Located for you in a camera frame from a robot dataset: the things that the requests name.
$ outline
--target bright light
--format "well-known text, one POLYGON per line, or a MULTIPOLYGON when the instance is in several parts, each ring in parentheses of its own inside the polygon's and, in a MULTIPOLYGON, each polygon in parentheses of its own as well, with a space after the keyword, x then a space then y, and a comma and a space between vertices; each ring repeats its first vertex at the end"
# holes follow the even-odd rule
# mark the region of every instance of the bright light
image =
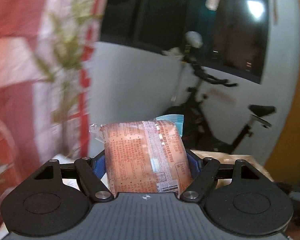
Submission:
POLYGON ((265 11, 265 8, 263 7, 263 4, 261 2, 256 1, 247 1, 249 10, 253 14, 253 16, 258 19, 265 11))

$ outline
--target exercise bike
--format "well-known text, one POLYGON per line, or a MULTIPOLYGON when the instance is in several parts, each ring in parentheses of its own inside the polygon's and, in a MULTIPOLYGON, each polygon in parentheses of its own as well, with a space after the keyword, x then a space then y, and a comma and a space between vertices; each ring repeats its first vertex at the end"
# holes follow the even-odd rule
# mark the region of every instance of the exercise bike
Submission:
POLYGON ((253 135, 251 127, 255 122, 262 124, 264 128, 269 128, 272 125, 266 120, 262 119, 265 116, 271 115, 276 112, 274 106, 258 106, 249 105, 248 109, 252 112, 249 121, 245 124, 241 132, 235 138, 232 144, 228 144, 217 139, 209 126, 209 123, 201 110, 201 104, 208 97, 202 96, 201 101, 197 101, 197 93, 203 81, 213 85, 223 85, 226 87, 236 87, 237 83, 229 83, 228 79, 218 79, 205 72, 194 57, 190 55, 190 50, 185 53, 183 62, 188 63, 194 70, 194 75, 199 77, 199 81, 195 87, 189 87, 188 92, 190 95, 187 101, 180 106, 172 106, 168 108, 164 114, 182 114, 184 116, 183 136, 182 141, 187 149, 196 149, 210 152, 223 152, 232 154, 245 136, 251 137, 253 135))

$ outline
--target crosshair logo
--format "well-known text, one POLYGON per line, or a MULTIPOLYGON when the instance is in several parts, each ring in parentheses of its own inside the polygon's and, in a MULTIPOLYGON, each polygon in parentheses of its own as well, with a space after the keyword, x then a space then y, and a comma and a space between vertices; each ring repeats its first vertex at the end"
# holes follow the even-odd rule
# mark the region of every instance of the crosshair logo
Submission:
POLYGON ((148 199, 150 199, 151 197, 150 197, 149 195, 143 195, 142 198, 145 199, 145 200, 148 200, 148 199))

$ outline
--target orange plastic package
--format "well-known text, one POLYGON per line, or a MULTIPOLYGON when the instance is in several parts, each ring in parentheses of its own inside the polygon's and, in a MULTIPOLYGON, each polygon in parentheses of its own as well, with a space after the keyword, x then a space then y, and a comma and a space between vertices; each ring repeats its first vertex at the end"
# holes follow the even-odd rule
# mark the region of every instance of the orange plastic package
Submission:
POLYGON ((101 127, 111 192, 175 192, 192 182, 185 148, 173 122, 114 123, 101 127))

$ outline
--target triangular cutout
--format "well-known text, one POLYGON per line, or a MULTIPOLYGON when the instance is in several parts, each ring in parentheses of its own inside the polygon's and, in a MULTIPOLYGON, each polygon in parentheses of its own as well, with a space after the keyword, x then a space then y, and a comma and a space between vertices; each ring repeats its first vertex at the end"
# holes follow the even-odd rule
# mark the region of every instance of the triangular cutout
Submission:
POLYGON ((242 179, 260 179, 252 170, 247 166, 241 167, 241 178, 242 179))
POLYGON ((53 179, 53 167, 47 166, 38 176, 34 179, 53 179))

